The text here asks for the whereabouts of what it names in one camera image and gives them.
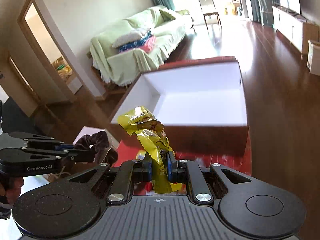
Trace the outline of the yellow chicken snack packet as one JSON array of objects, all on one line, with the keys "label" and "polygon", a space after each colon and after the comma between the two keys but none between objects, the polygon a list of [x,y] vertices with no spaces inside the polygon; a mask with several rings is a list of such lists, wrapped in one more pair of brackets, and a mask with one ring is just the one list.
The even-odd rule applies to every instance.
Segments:
[{"label": "yellow chicken snack packet", "polygon": [[146,153],[151,155],[151,183],[154,192],[181,192],[183,184],[171,183],[164,166],[166,154],[173,151],[164,131],[164,125],[144,106],[136,107],[118,116],[117,121],[128,135],[135,134]]}]

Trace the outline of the white low cabinet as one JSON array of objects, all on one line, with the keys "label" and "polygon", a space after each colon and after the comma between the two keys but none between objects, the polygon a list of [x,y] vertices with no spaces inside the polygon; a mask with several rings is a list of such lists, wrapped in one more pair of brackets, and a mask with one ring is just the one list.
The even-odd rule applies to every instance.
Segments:
[{"label": "white low cabinet", "polygon": [[308,41],[318,41],[319,26],[281,5],[273,6],[272,10],[276,31],[282,33],[295,46],[303,59],[309,52]]}]

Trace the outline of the brown white cardboard box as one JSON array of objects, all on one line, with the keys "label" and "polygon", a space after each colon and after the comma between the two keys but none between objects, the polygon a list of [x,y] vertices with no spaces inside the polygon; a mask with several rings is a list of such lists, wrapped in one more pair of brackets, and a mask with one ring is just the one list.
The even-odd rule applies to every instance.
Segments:
[{"label": "brown white cardboard box", "polygon": [[110,117],[116,135],[137,141],[118,117],[144,106],[176,152],[243,155],[249,124],[239,62],[232,56],[165,64],[138,75]]}]

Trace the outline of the folded colourful clothes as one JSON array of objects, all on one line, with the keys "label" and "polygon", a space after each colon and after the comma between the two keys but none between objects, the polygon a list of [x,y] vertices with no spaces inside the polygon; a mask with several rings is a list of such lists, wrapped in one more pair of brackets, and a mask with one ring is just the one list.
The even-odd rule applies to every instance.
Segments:
[{"label": "folded colourful clothes", "polygon": [[127,50],[138,48],[138,49],[145,51],[146,53],[149,53],[153,49],[153,46],[155,44],[155,40],[156,40],[156,37],[154,35],[152,35],[151,31],[148,31],[148,33],[140,40],[127,43],[127,44],[119,47],[118,50],[120,53],[122,53]]}]

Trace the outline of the green covered sofa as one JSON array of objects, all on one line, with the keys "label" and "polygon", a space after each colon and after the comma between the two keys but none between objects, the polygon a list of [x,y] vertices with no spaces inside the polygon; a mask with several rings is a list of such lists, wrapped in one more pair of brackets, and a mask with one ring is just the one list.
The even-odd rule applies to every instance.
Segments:
[{"label": "green covered sofa", "polygon": [[93,68],[104,83],[127,86],[143,72],[157,70],[193,27],[188,10],[149,7],[120,20],[90,41]]}]

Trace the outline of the white pillow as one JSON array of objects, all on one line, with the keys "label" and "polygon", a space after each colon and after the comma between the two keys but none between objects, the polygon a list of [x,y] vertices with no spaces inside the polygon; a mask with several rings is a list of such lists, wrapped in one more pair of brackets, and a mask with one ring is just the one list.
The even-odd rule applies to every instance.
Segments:
[{"label": "white pillow", "polygon": [[127,34],[121,35],[118,37],[112,44],[113,48],[119,48],[127,43],[135,42],[140,40],[143,35],[138,31],[131,31]]}]

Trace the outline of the wooden chair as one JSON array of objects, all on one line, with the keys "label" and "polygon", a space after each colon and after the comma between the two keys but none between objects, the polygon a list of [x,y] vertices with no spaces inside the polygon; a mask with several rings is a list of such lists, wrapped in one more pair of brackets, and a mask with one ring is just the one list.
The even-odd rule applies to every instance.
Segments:
[{"label": "wooden chair", "polygon": [[211,17],[211,16],[216,16],[216,21],[217,24],[222,27],[221,25],[221,20],[220,20],[220,15],[219,12],[216,9],[214,0],[198,0],[199,4],[200,4],[200,8],[203,14],[203,19],[205,22],[205,25],[207,27],[207,30],[209,30],[208,28],[208,23],[207,23],[207,18]]}]

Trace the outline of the dark purple velvet scrunchie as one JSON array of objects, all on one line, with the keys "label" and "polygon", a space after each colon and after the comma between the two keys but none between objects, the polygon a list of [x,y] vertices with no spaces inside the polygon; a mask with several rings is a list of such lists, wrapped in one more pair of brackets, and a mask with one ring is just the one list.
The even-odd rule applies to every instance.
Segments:
[{"label": "dark purple velvet scrunchie", "polygon": [[94,154],[94,163],[108,163],[110,166],[118,161],[118,152],[112,147],[105,131],[92,135],[83,135],[74,145],[77,150],[89,150]]}]

